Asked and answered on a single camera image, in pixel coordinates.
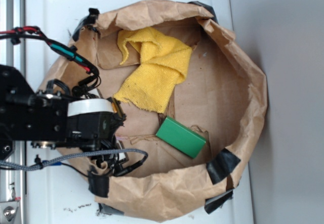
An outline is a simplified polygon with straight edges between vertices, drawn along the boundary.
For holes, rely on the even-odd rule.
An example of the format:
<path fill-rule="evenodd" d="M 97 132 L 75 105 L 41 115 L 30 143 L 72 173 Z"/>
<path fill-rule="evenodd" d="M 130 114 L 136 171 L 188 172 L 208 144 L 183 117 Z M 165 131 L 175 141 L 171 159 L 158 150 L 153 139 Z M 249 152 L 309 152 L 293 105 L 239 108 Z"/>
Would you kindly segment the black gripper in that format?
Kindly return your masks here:
<path fill-rule="evenodd" d="M 84 152 L 121 149 L 115 133 L 123 126 L 126 114 L 120 101 L 104 99 L 88 78 L 72 89 L 72 95 L 81 98 L 71 102 L 67 111 L 67 136 L 63 141 L 33 141 L 36 148 L 80 148 Z"/>

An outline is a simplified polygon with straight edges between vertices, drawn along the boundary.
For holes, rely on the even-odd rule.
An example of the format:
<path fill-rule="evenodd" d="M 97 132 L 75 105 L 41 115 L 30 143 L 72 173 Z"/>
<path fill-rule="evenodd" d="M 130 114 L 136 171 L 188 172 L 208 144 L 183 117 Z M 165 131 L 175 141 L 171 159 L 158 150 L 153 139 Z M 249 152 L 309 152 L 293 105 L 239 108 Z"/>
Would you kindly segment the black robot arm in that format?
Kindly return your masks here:
<path fill-rule="evenodd" d="M 87 86 L 92 79 L 73 89 L 51 79 L 45 90 L 34 92 L 16 68 L 1 65 L 1 160 L 12 155 L 15 141 L 88 152 L 114 149 L 126 115 L 118 100 L 101 98 Z"/>

